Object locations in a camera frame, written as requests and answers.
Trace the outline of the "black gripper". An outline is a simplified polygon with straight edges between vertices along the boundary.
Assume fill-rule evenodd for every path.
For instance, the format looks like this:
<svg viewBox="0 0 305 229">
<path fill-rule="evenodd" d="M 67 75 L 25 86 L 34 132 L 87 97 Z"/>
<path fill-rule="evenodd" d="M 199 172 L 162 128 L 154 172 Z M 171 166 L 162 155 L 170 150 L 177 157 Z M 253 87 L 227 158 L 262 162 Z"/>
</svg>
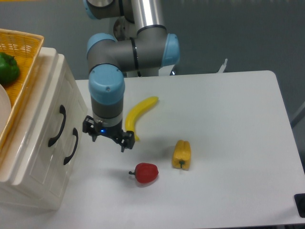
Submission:
<svg viewBox="0 0 305 229">
<path fill-rule="evenodd" d="M 87 115 L 82 123 L 82 132 L 92 137 L 95 142 L 98 136 L 104 136 L 112 139 L 121 146 L 121 152 L 125 149 L 132 149 L 135 143 L 134 131 L 123 131 L 122 121 L 110 127 L 106 127 L 102 122 L 95 122 L 94 119 Z"/>
</svg>

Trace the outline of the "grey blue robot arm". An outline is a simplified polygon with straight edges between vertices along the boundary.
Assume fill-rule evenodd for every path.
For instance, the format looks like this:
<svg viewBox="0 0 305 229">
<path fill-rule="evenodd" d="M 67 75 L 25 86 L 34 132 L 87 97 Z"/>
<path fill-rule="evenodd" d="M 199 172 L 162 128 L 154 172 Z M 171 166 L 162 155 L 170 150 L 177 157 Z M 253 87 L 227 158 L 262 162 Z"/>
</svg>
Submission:
<svg viewBox="0 0 305 229">
<path fill-rule="evenodd" d="M 178 38 L 167 32 L 159 0 L 86 0 L 83 4 L 92 19 L 124 17 L 135 26 L 135 35 L 122 41 L 106 33 L 89 38 L 86 58 L 93 115 L 83 121 L 83 132 L 93 139 L 101 135 L 122 149 L 132 149 L 135 134 L 122 129 L 123 75 L 177 64 Z"/>
</svg>

